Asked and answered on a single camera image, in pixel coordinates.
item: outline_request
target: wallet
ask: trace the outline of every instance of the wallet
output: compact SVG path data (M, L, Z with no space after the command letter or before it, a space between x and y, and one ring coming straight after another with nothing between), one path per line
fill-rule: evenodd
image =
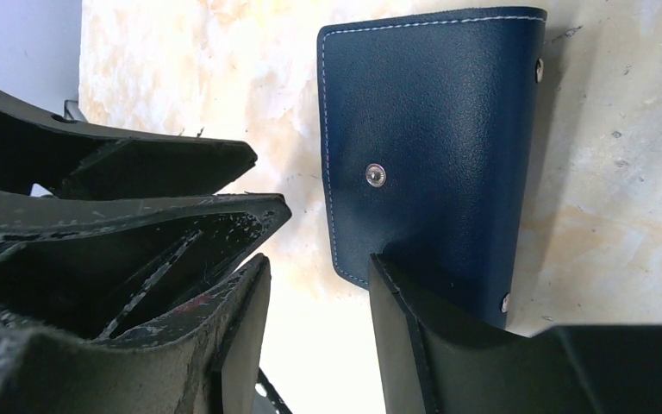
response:
M318 35L323 186L335 271L371 254L503 327L546 12L462 9Z

